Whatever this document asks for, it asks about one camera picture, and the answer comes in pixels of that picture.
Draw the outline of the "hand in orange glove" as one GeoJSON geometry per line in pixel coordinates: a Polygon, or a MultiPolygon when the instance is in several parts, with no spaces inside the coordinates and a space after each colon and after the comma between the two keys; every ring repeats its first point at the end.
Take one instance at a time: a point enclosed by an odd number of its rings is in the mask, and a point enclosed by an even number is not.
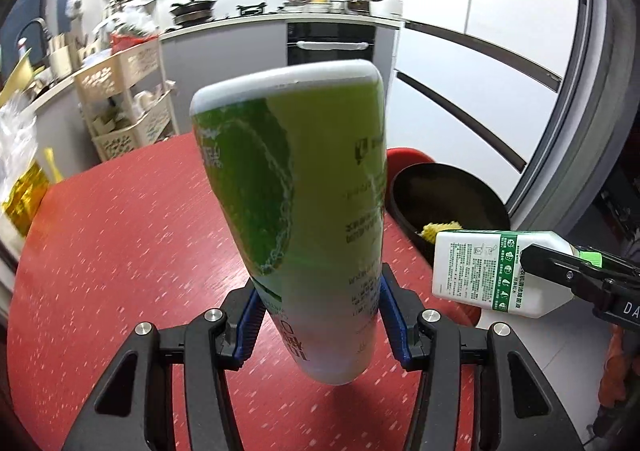
{"type": "Polygon", "coordinates": [[[598,400],[603,408],[612,409],[617,402],[627,400],[625,379],[629,372],[639,375],[639,358],[623,349],[625,330],[612,325],[612,336],[606,350],[603,375],[598,390],[598,400]]]}

